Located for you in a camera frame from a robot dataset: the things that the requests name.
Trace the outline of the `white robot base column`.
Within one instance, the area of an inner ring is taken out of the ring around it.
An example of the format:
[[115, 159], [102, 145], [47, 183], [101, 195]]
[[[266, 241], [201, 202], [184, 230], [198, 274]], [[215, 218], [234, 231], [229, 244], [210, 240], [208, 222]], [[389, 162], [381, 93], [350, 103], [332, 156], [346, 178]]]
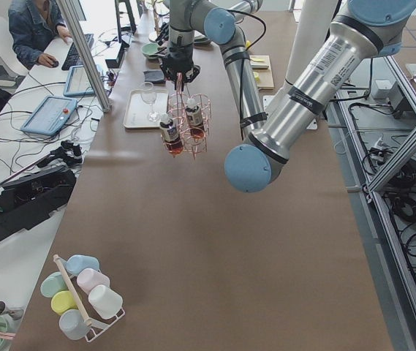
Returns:
[[329, 36], [330, 22], [340, 10], [338, 0], [306, 0], [303, 2], [298, 28], [292, 45], [285, 82], [265, 108], [269, 117], [278, 112], [289, 89], [307, 68]]

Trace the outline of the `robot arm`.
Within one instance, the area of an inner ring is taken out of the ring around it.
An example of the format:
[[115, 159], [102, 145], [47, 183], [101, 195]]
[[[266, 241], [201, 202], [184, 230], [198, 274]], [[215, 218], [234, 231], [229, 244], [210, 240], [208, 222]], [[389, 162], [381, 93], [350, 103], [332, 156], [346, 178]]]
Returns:
[[167, 80], [177, 86], [191, 83], [200, 73], [193, 62], [194, 33], [205, 35], [221, 51], [224, 68], [239, 113], [242, 138], [266, 122], [257, 90], [246, 38], [236, 24], [236, 15], [254, 14], [261, 1], [240, 1], [226, 10], [210, 1], [166, 1], [170, 11], [167, 51], [161, 60], [161, 70]]
[[248, 134], [224, 162], [230, 184], [258, 192], [273, 182], [290, 149], [364, 59], [390, 56], [416, 1], [347, 1], [330, 23], [330, 36], [265, 124]]

